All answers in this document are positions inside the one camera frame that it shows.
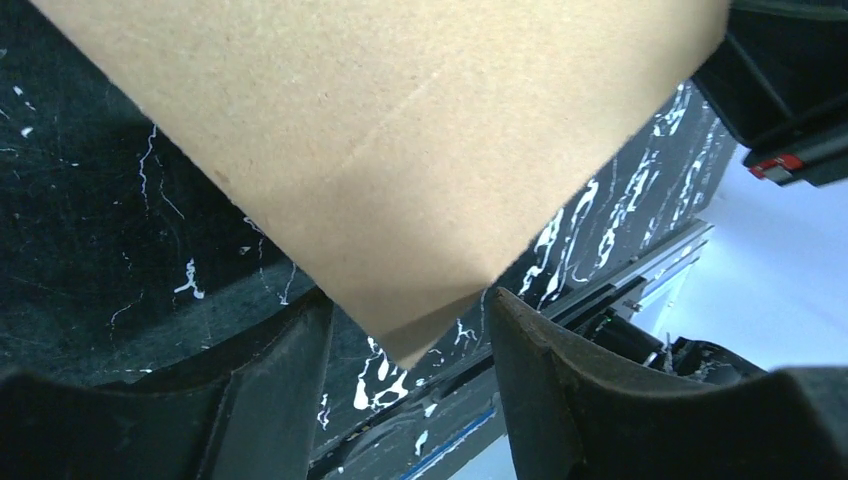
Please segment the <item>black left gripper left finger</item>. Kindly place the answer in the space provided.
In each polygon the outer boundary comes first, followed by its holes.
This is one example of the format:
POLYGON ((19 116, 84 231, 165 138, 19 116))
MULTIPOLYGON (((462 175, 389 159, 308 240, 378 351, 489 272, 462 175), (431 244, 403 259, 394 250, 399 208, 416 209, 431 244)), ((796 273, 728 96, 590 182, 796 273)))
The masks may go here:
POLYGON ((1 375, 5 479, 304 479, 332 334, 312 289, 133 383, 1 375))

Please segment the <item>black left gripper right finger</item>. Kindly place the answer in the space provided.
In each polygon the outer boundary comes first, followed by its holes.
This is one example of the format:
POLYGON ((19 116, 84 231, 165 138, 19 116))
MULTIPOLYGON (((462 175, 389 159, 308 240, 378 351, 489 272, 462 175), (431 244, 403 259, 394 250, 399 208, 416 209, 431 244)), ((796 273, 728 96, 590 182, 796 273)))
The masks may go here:
POLYGON ((843 479, 847 371, 715 386, 639 365, 499 289, 494 366, 521 479, 843 479))

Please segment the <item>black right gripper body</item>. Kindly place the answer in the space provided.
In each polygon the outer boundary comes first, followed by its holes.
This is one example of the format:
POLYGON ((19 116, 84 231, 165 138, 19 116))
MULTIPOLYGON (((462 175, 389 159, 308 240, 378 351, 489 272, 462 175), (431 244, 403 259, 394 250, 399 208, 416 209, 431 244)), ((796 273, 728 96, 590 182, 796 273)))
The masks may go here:
POLYGON ((693 81, 779 186, 847 177, 847 4, 734 1, 725 37, 693 81))

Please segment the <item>brown cardboard box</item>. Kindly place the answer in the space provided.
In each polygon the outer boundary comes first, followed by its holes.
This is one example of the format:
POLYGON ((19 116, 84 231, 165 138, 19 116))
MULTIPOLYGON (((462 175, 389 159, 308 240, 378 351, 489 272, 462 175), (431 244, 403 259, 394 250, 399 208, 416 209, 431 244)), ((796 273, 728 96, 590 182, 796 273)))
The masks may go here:
POLYGON ((400 367, 710 56, 726 1, 41 1, 400 367))

